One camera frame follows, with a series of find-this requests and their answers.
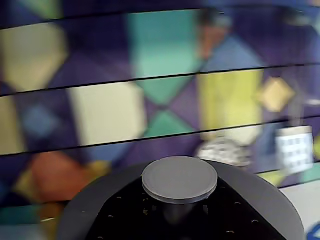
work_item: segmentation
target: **purple diamond shape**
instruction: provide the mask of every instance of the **purple diamond shape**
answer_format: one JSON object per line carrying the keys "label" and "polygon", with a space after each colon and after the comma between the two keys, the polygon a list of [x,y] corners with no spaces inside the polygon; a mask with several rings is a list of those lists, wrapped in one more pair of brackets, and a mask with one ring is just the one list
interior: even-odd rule
{"label": "purple diamond shape", "polygon": [[151,162],[170,156],[194,156],[202,143],[199,134],[146,139],[134,143],[119,167]]}
{"label": "purple diamond shape", "polygon": [[168,108],[195,130],[200,129],[199,102],[196,77],[185,85]]}

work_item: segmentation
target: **geometric patterned wall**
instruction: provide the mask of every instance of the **geometric patterned wall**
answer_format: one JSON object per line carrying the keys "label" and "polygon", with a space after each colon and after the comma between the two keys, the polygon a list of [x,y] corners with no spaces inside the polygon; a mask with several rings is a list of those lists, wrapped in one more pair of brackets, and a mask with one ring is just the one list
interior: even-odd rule
{"label": "geometric patterned wall", "polygon": [[275,6],[224,1],[234,26],[203,64],[195,8],[221,2],[0,3],[0,206],[9,207],[0,224],[59,215],[95,178],[193,156],[221,128],[251,152],[248,171],[275,186],[320,179],[320,162],[283,175],[274,140],[288,124],[296,79],[320,160],[320,107],[312,105],[320,100],[319,9],[301,0],[312,26],[293,27]]}

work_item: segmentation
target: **blue shape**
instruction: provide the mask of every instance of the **blue shape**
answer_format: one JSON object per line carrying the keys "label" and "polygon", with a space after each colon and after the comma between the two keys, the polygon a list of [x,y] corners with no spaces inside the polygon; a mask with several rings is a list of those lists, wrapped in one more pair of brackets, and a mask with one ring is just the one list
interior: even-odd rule
{"label": "blue shape", "polygon": [[5,199],[8,193],[8,188],[0,182],[0,203]]}
{"label": "blue shape", "polygon": [[130,147],[131,142],[108,144],[102,146],[88,147],[87,151],[93,161],[105,160],[108,162],[117,162]]}
{"label": "blue shape", "polygon": [[229,36],[205,64],[202,72],[225,71],[266,67],[266,64],[236,36]]}
{"label": "blue shape", "polygon": [[306,240],[320,240],[320,238],[316,236],[318,231],[320,231],[320,222],[307,233]]}
{"label": "blue shape", "polygon": [[47,108],[38,104],[22,114],[22,126],[31,137],[48,138],[59,126],[60,120]]}
{"label": "blue shape", "polygon": [[43,22],[43,19],[17,0],[2,0],[0,3],[0,27],[19,27],[30,24],[38,24]]}

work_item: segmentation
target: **yellow diamond shape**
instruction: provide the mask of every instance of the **yellow diamond shape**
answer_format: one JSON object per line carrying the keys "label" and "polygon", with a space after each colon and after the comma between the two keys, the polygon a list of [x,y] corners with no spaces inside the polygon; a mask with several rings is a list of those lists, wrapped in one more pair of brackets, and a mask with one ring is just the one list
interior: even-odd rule
{"label": "yellow diamond shape", "polygon": [[107,161],[98,160],[98,161],[89,163],[86,166],[86,172],[90,181],[93,182],[94,180],[110,173],[111,166],[110,166],[110,163]]}
{"label": "yellow diamond shape", "polygon": [[279,186],[282,181],[286,178],[286,176],[281,171],[271,171],[260,173],[258,176],[267,182],[271,183],[273,186]]}
{"label": "yellow diamond shape", "polygon": [[280,77],[271,77],[258,93],[258,99],[266,109],[279,113],[295,95],[292,88]]}
{"label": "yellow diamond shape", "polygon": [[22,173],[13,187],[13,191],[21,194],[25,198],[29,199],[33,203],[40,203],[37,190],[34,185],[32,172],[30,169]]}

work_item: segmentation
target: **yellow square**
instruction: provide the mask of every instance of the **yellow square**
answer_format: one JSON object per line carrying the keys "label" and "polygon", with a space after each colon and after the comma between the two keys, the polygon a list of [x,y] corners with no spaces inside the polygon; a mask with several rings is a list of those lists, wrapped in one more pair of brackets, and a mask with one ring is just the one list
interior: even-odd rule
{"label": "yellow square", "polygon": [[255,94],[262,70],[200,75],[200,115],[203,130],[258,124],[262,121]]}

